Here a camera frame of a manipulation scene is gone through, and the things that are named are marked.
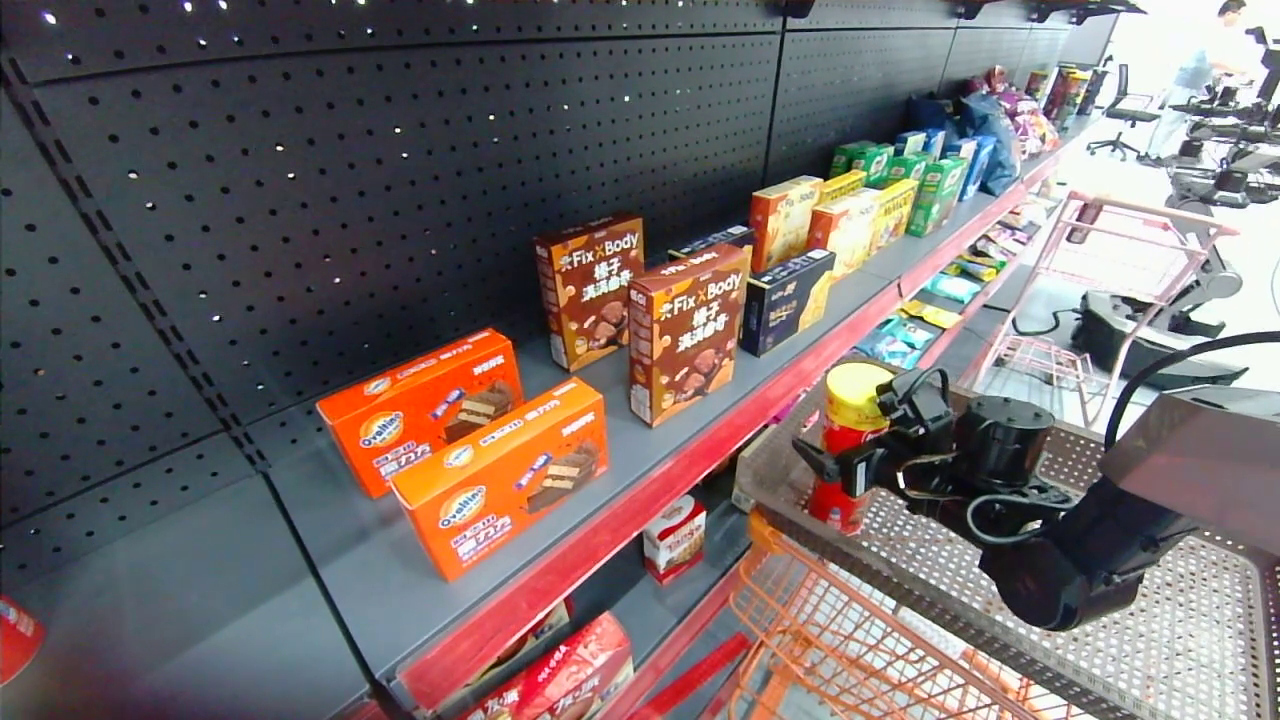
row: metal basket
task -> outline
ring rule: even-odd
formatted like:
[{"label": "metal basket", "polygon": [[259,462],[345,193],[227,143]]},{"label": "metal basket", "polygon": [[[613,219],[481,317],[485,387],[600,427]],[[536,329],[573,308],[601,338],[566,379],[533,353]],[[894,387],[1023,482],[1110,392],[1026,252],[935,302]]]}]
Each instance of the metal basket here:
[{"label": "metal basket", "polygon": [[1061,698],[815,557],[751,514],[731,607],[758,642],[730,717],[1083,719]]},{"label": "metal basket", "polygon": [[[1274,555],[1207,530],[1149,570],[1126,611],[1074,632],[1030,628],[978,570],[977,548],[910,515],[896,497],[874,491],[852,538],[803,510],[812,471],[790,441],[822,407],[823,392],[819,384],[803,397],[739,459],[739,489],[769,525],[1100,720],[1280,720]],[[957,391],[952,400],[963,407],[968,396]],[[809,428],[806,437],[817,441],[819,432]],[[1098,478],[1101,455],[1096,434],[1059,425],[1038,471],[1083,492]]]}]

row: pegboard wall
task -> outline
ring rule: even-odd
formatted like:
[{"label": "pegboard wall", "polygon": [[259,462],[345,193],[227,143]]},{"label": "pegboard wall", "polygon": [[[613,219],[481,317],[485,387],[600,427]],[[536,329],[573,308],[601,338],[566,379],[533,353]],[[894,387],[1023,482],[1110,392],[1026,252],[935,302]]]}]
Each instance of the pegboard wall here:
[{"label": "pegboard wall", "polygon": [[[68,503],[211,492],[266,469],[253,423],[476,327],[540,334],[534,234],[635,210],[658,258],[1062,33],[1014,0],[0,9],[4,565],[28,571]],[[59,562],[119,536],[93,523]]]}]

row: ovaltine logo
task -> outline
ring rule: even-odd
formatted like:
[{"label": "ovaltine logo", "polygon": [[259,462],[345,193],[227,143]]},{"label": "ovaltine logo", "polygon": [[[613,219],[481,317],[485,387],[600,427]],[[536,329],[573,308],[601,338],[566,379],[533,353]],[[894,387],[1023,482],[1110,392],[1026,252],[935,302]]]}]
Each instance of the ovaltine logo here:
[{"label": "ovaltine logo", "polygon": [[461,525],[484,507],[484,486],[462,488],[440,506],[440,528]]},{"label": "ovaltine logo", "polygon": [[360,427],[360,447],[381,447],[404,430],[403,413],[379,413]]},{"label": "ovaltine logo", "polygon": [[463,445],[462,447],[454,450],[453,452],[444,456],[445,468],[462,468],[471,464],[471,459],[476,456],[476,451],[471,450],[470,445]]},{"label": "ovaltine logo", "polygon": [[390,387],[392,387],[390,378],[378,378],[376,380],[365,386],[365,395],[381,395],[388,389],[390,389]]}]

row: green box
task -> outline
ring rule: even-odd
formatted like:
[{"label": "green box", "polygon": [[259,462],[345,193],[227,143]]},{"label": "green box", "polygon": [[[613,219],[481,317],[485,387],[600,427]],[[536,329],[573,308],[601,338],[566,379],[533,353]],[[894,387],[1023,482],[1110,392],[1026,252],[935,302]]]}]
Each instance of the green box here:
[{"label": "green box", "polygon": [[876,143],[869,140],[859,140],[858,142],[849,142],[836,147],[836,154],[831,159],[831,173],[827,176],[827,179],[838,178],[854,169],[854,158],[861,156],[863,149],[874,146]]},{"label": "green box", "polygon": [[964,184],[964,173],[969,161],[964,158],[943,158],[924,168],[920,190],[915,195],[915,208],[906,224],[906,233],[924,237],[938,229],[938,225],[951,215]]},{"label": "green box", "polygon": [[888,161],[888,182],[893,183],[900,179],[914,179],[919,182],[924,177],[924,168],[928,164],[929,156],[924,152],[899,155]]},{"label": "green box", "polygon": [[888,184],[888,163],[893,159],[892,145],[868,145],[859,149],[850,169],[867,173],[867,187],[884,190]]}]

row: person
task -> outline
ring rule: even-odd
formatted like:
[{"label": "person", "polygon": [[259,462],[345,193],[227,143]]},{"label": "person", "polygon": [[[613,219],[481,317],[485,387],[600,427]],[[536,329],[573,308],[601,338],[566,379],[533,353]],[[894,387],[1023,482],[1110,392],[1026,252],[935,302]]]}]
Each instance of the person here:
[{"label": "person", "polygon": [[1138,161],[1151,167],[1165,167],[1165,151],[1175,135],[1181,135],[1187,127],[1187,113],[1172,108],[1184,105],[1204,92],[1204,86],[1216,76],[1244,76],[1249,72],[1243,59],[1245,47],[1244,33],[1239,29],[1244,15],[1244,0],[1226,0],[1217,10],[1219,24],[1208,32],[1197,35],[1196,51],[1178,68],[1174,85],[1165,94],[1164,110],[1156,120],[1156,128],[1147,142],[1147,151],[1138,155]]}]

